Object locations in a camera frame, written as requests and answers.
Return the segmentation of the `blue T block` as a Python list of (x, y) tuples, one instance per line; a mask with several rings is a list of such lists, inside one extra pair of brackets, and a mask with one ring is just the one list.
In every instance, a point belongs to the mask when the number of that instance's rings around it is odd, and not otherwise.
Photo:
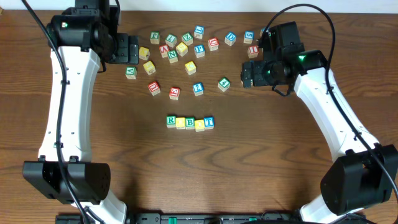
[(205, 129), (213, 129), (215, 126), (215, 122), (214, 122), (214, 117), (209, 116), (209, 117), (205, 117), (203, 118), (204, 123), (205, 123)]

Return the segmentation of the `yellow O block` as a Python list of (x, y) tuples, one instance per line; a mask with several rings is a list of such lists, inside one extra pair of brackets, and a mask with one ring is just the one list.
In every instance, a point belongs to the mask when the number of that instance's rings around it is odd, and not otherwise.
[(195, 120), (195, 131), (200, 132), (205, 130), (205, 122), (203, 119)]
[(177, 129), (185, 129), (185, 118), (184, 117), (177, 117), (175, 119), (175, 125)]

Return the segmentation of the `green B block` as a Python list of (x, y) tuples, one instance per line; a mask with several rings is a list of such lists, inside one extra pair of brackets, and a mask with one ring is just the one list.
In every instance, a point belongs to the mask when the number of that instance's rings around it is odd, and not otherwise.
[(194, 117), (185, 118), (185, 129), (195, 129), (195, 118)]

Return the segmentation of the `green R block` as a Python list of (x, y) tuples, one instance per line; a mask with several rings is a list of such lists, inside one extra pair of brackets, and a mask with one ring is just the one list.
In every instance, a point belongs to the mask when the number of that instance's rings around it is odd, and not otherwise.
[(166, 117), (166, 125), (168, 128), (175, 128), (176, 127), (176, 116), (169, 115)]

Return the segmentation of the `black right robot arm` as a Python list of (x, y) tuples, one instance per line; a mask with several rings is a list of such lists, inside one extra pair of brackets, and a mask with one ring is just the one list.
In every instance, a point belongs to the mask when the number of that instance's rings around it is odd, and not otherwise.
[(287, 85), (305, 103), (324, 135), (333, 161), (321, 194), (299, 210), (310, 223), (333, 223), (390, 199), (397, 149), (383, 146), (363, 126), (340, 92), (319, 50), (305, 50), (295, 22), (267, 29), (258, 41), (263, 59), (243, 63), (243, 87)]

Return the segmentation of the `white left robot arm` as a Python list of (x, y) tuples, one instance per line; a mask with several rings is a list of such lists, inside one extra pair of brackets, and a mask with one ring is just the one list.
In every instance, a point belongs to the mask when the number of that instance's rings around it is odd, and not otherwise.
[(80, 0), (41, 24), (51, 48), (52, 92), (47, 128), (35, 161), (22, 175), (46, 198), (79, 209), (57, 223), (134, 223), (110, 189), (111, 171), (92, 160), (90, 116), (97, 74), (107, 64), (137, 65), (138, 38), (118, 32), (119, 3)]

